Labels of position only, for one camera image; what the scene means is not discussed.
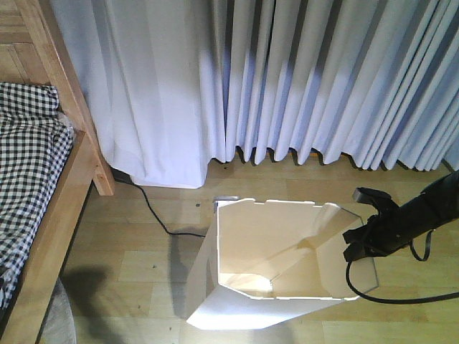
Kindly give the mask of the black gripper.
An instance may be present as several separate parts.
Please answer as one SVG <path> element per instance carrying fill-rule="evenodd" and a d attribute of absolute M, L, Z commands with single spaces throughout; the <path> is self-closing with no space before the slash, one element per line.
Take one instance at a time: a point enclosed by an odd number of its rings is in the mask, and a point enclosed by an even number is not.
<path fill-rule="evenodd" d="M 412 238 L 398 222 L 401 209 L 392 197 L 380 190 L 358 187 L 353 199 L 360 204 L 373 206 L 378 214 L 370 216 L 365 225 L 343 233 L 348 247 L 344 250 L 346 262 L 354 262 L 366 257 L 386 257 L 408 246 Z"/>

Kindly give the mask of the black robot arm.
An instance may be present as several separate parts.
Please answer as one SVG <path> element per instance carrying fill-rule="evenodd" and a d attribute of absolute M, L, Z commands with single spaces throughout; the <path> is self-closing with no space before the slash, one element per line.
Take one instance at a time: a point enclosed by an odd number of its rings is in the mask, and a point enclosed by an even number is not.
<path fill-rule="evenodd" d="M 401 206 L 388 193 L 372 188 L 356 188 L 353 198 L 373 206 L 378 214 L 370 216 L 365 225 L 343 233 L 348 244 L 344 259 L 353 262 L 386 257 L 419 235 L 458 218 L 458 172 L 436 180 Z"/>

